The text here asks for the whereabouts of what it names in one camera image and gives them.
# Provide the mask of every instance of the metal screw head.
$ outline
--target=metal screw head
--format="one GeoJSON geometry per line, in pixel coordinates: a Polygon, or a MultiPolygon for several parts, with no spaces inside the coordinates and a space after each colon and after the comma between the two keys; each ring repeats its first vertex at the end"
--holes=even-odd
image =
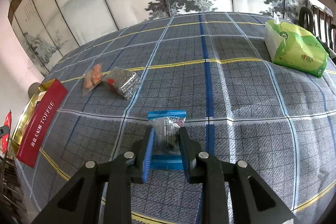
{"type": "Polygon", "coordinates": [[[134,153],[132,151],[125,152],[124,157],[126,159],[131,159],[134,157],[134,153]]]}
{"type": "Polygon", "coordinates": [[[96,163],[93,160],[89,160],[87,163],[85,163],[86,168],[93,168],[96,165],[96,163]]]}
{"type": "Polygon", "coordinates": [[[244,161],[244,160],[239,160],[237,164],[238,164],[238,166],[241,167],[241,168],[245,168],[245,167],[247,167],[247,162],[244,161]]]}
{"type": "Polygon", "coordinates": [[[199,152],[198,153],[198,156],[201,158],[201,159],[207,159],[209,157],[209,154],[207,152],[199,152]]]}

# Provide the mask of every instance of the green tissue pack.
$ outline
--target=green tissue pack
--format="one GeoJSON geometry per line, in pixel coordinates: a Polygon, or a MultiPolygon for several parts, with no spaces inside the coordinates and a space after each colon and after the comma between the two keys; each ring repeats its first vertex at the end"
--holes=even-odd
{"type": "Polygon", "coordinates": [[[316,77],[323,75],[328,53],[314,35],[289,22],[274,20],[265,24],[265,43],[272,62],[316,77]]]}

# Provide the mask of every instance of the red label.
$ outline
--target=red label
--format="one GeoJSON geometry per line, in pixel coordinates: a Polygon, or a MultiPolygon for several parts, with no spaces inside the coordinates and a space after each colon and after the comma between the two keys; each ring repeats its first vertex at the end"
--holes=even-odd
{"type": "Polygon", "coordinates": [[[110,88],[113,88],[113,84],[114,84],[114,82],[115,82],[115,80],[112,79],[112,78],[109,78],[109,79],[107,80],[107,84],[109,85],[110,88]]]}
{"type": "Polygon", "coordinates": [[[19,161],[31,168],[35,166],[45,133],[67,92],[55,79],[31,117],[16,156],[19,161]]]}

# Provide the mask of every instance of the red flag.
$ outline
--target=red flag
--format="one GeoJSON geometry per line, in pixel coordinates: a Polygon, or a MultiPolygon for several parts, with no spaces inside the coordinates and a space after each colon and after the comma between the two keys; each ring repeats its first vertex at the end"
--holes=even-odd
{"type": "Polygon", "coordinates": [[[4,126],[9,127],[9,133],[2,137],[2,153],[5,153],[7,150],[8,137],[9,137],[9,134],[11,133],[11,125],[12,125],[12,112],[11,110],[9,110],[6,116],[6,119],[5,119],[5,123],[4,123],[4,126]]]}

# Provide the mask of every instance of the bag with orange contents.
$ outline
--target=bag with orange contents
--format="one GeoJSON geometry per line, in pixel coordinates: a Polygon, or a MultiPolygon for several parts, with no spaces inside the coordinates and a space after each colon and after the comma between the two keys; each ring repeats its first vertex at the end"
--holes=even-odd
{"type": "Polygon", "coordinates": [[[102,80],[101,64],[94,65],[84,75],[83,96],[86,96],[102,80]]]}

